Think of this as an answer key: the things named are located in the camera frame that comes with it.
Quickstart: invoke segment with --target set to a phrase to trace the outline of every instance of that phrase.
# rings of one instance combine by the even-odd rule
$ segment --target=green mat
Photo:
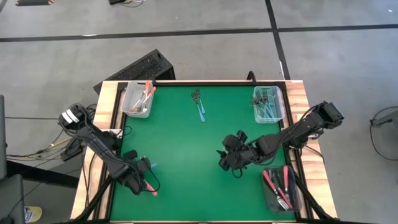
[[[280,131],[278,124],[255,122],[249,105],[254,87],[200,87],[205,123],[191,99],[194,89],[158,87],[147,119],[126,117],[132,133],[124,136],[122,153],[135,149],[139,157],[158,163],[154,173],[161,188],[157,197],[150,192],[135,196],[117,184],[111,220],[294,220],[292,213],[274,214],[267,208],[261,183],[264,167],[250,165],[236,179],[218,165],[216,150],[223,149],[221,142],[227,134],[241,129],[251,140]],[[272,166],[284,164],[279,150]],[[151,174],[146,179],[157,188]]]

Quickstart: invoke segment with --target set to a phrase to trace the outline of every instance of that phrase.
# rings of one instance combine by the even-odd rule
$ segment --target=blue fork
[[[198,99],[199,99],[201,113],[202,113],[202,114],[205,114],[206,111],[205,111],[205,108],[203,107],[203,103],[201,103],[201,99],[200,99],[200,90],[199,90],[199,89],[196,89],[196,93],[197,93],[197,97],[198,97]]]
[[[198,95],[197,95],[197,93],[196,93],[195,90],[193,90],[193,91],[191,92],[191,96],[192,96],[192,99],[194,100],[194,102],[197,104],[198,111],[199,111],[199,114],[200,114],[200,120],[201,120],[202,122],[205,122],[206,119],[205,119],[203,113],[202,113],[201,110],[200,110],[200,107],[199,107],[199,104],[198,104]]]

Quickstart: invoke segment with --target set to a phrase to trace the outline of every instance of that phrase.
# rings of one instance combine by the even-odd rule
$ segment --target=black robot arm
[[[98,129],[89,119],[86,108],[79,104],[72,105],[59,116],[58,121],[69,136],[84,141],[105,162],[113,179],[129,188],[135,195],[146,189],[144,173],[150,170],[149,159],[136,159],[135,151],[128,159],[116,156],[112,150],[119,148],[117,135]]]
[[[225,137],[223,145],[227,152],[218,151],[221,155],[219,165],[224,170],[236,170],[245,168],[250,163],[262,164],[273,158],[282,145],[304,147],[309,136],[314,135],[317,138],[323,133],[323,129],[333,129],[343,119],[333,103],[324,101],[311,107],[300,121],[277,134],[263,135],[245,144],[248,137],[243,131],[238,131],[236,136],[230,134]]]

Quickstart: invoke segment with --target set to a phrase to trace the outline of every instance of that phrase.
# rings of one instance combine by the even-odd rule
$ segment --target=wire
[[[398,106],[390,106],[390,107],[387,107],[387,108],[384,108],[384,109],[380,110],[379,112],[376,113],[376,115],[374,115],[374,117],[373,117],[372,120],[375,120],[376,117],[377,117],[381,112],[383,112],[383,111],[385,111],[385,110],[388,110],[388,109],[392,109],[392,108],[398,108]],[[378,149],[377,149],[376,146],[374,145],[374,141],[373,141],[372,124],[370,125],[369,133],[370,133],[370,136],[371,136],[371,141],[372,141],[373,149],[374,149],[381,157],[383,157],[383,158],[385,158],[385,159],[387,159],[387,160],[389,160],[389,161],[398,161],[398,159],[391,159],[391,158],[388,158],[387,156],[383,156],[383,155],[378,151]]]
[[[86,187],[86,196],[87,196],[87,198],[86,198],[86,207],[88,206],[88,203],[90,202],[90,197],[89,197],[88,193],[90,191],[91,167],[93,165],[93,161],[94,161],[95,155],[96,154],[94,153],[93,157],[91,158],[90,165],[88,166],[88,180],[87,180],[88,184],[86,184],[86,186],[87,186]]]
[[[123,136],[128,136],[129,134],[131,134],[132,133],[132,128],[130,126],[125,126],[122,130],[120,130],[118,133],[116,133],[116,136],[119,136],[119,134],[122,133],[122,131],[125,131],[126,128],[129,128],[130,132],[127,133],[127,134],[123,133]]]
[[[24,118],[24,117],[4,117],[6,119],[41,119],[41,120],[58,120],[58,118]]]
[[[33,167],[31,167],[31,168],[28,168],[28,169],[26,169],[26,170],[20,172],[19,174],[23,174],[23,173],[25,173],[25,172],[27,172],[27,171],[33,169],[33,168],[36,168],[36,167],[38,167],[38,166],[40,166],[40,165],[42,165],[42,164],[48,163],[48,162],[50,162],[51,160],[53,160],[54,158],[49,159],[49,160],[47,160],[47,161],[45,161],[45,162],[42,162],[42,163],[40,163],[40,164],[38,164],[38,165],[36,165],[36,166],[33,166]],[[12,209],[11,209],[11,211],[8,213],[7,217],[9,217],[10,214],[12,213],[12,211],[14,211],[14,209],[17,207],[18,203],[21,202],[21,201],[22,201],[26,196],[28,196],[30,193],[32,193],[40,184],[42,184],[42,183],[38,183],[32,190],[30,190],[30,191],[27,192],[24,196],[22,196],[22,197],[18,200],[18,202],[12,207]]]
[[[252,161],[252,160],[246,159],[246,158],[241,158],[241,159],[244,159],[244,160],[246,160],[246,161],[252,162],[253,164],[258,165],[258,166],[269,166],[269,165],[271,165],[271,164],[275,161],[275,159],[276,159],[276,155],[277,155],[277,151],[278,151],[278,149],[279,149],[279,146],[280,146],[281,144],[283,144],[283,141],[284,141],[289,135],[291,135],[291,134],[298,128],[299,124],[304,120],[304,118],[306,117],[306,115],[307,115],[309,112],[311,112],[315,107],[317,107],[317,106],[316,106],[316,105],[315,105],[315,106],[312,106],[310,109],[308,109],[306,112],[304,112],[303,116],[299,119],[299,121],[297,121],[297,122],[295,123],[296,126],[295,126],[294,128],[292,128],[288,133],[286,133],[286,135],[284,135],[284,136],[280,139],[280,141],[278,142],[278,144],[277,144],[277,146],[276,146],[276,149],[274,150],[274,154],[272,155],[271,161],[267,162],[266,164],[263,164],[263,163],[261,163],[261,162],[259,162],[259,161],[256,161],[256,160]]]
[[[141,3],[140,4],[138,4],[137,6],[127,6],[127,4],[130,4],[130,3],[132,3],[133,1],[130,1],[130,2],[128,2],[128,3],[123,3],[123,2],[121,2],[120,3],[120,5],[122,5],[122,6],[124,6],[124,7],[140,7],[143,3],[144,3],[144,1],[140,1]]]
[[[152,169],[149,169],[149,172],[151,172],[151,174],[154,176],[154,178],[155,178],[155,180],[156,180],[158,186],[157,186],[156,190],[144,190],[144,191],[146,191],[146,192],[158,192],[158,191],[160,190],[160,181],[159,181],[159,179],[156,177],[156,175],[154,174],[154,172],[152,171]]]
[[[52,159],[45,159],[45,158],[48,158],[48,157],[50,157],[50,156],[52,156],[52,155],[54,155],[54,154],[60,152],[62,149],[64,149],[64,147],[62,147],[62,148],[60,148],[60,149],[57,149],[57,151],[55,151],[54,153],[52,153],[52,154],[50,154],[50,155],[47,155],[47,156],[41,157],[41,158],[36,158],[36,159],[35,159],[35,158],[31,158],[31,159],[14,159],[14,158],[7,158],[7,159],[13,160],[13,161],[26,161],[26,162],[31,162],[31,161],[51,161],[51,160],[55,160],[55,159],[56,159],[57,157],[59,157],[60,155],[55,156],[55,157],[52,158]]]
[[[240,171],[240,175],[239,175],[239,176],[237,176],[237,175],[235,174],[234,169],[231,168],[231,171],[232,171],[232,175],[233,175],[235,178],[237,178],[237,179],[239,179],[239,178],[241,178],[241,177],[243,176],[242,168],[239,168],[239,171]]]
[[[86,178],[86,168],[85,168],[85,155],[82,155],[81,157],[81,169],[83,170],[83,177],[85,179],[85,187],[86,187],[86,202],[85,202],[85,207],[88,206],[88,186],[87,186],[87,178]]]
[[[59,134],[59,135],[51,142],[51,144],[50,144],[47,148],[45,148],[45,149],[41,149],[41,150],[38,150],[38,151],[35,152],[35,153],[26,154],[26,155],[12,155],[12,154],[8,154],[7,157],[28,157],[28,158],[30,158],[30,156],[38,155],[38,154],[41,154],[41,153],[43,153],[43,152],[50,151],[51,149],[52,149],[52,150],[56,150],[56,149],[53,149],[53,148],[55,148],[55,147],[57,147],[57,146],[59,146],[59,145],[61,145],[61,144],[63,144],[63,143],[65,143],[65,142],[67,142],[67,141],[70,140],[70,139],[65,139],[65,140],[63,140],[63,141],[60,141],[60,142],[54,144],[54,142],[55,142],[56,140],[58,140],[58,138],[61,136],[62,133],[63,133],[63,130],[61,130],[60,134]]]
[[[71,171],[69,171],[69,172],[67,172],[67,173],[64,173],[64,174],[70,174],[70,173],[76,172],[76,171],[78,171],[78,170],[80,170],[80,169],[81,169],[81,168],[75,169],[75,170],[71,170]],[[18,203],[21,202],[24,198],[26,198],[26,197],[27,197],[30,193],[32,193],[34,190],[36,190],[36,188],[37,188],[40,184],[43,184],[43,183],[38,183],[32,190],[30,190],[29,192],[27,192],[26,194],[24,194],[24,196],[22,196],[21,199],[19,199],[19,201],[13,206],[13,208],[11,209],[11,211],[9,212],[9,214],[8,214],[7,216],[9,217],[9,216],[11,215],[12,211],[14,211],[14,209],[17,207]]]
[[[320,156],[322,158],[323,163],[325,163],[325,158],[323,157],[322,153],[316,151],[314,148],[310,147],[310,146],[304,146],[307,149],[311,150],[312,152],[314,152],[315,154],[318,154],[318,156]]]

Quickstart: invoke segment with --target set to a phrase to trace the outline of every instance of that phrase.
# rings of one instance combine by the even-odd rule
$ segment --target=clear plastic bin
[[[148,109],[145,112],[130,112],[130,109],[142,98],[142,93],[145,90],[145,82],[143,81],[131,81],[127,85],[126,94],[122,104],[122,111],[128,116],[133,118],[147,118],[150,114],[152,107],[153,94],[147,100]]]
[[[254,105],[254,119],[257,123],[276,123],[285,117],[285,109],[282,101],[282,92],[277,86],[256,86],[253,97],[261,98],[266,93],[266,104]]]
[[[284,169],[287,171],[287,190],[285,189],[285,176]],[[283,208],[283,206],[278,202],[275,192],[269,185],[268,181],[264,177],[264,172],[268,174],[271,178],[272,183],[278,191],[278,195],[281,199],[287,199],[288,209]],[[264,195],[266,197],[266,202],[268,208],[274,213],[290,213],[298,212],[302,208],[299,193],[297,191],[296,181],[294,178],[293,170],[290,166],[280,166],[280,167],[270,167],[265,168],[261,174],[262,186],[264,189]]]

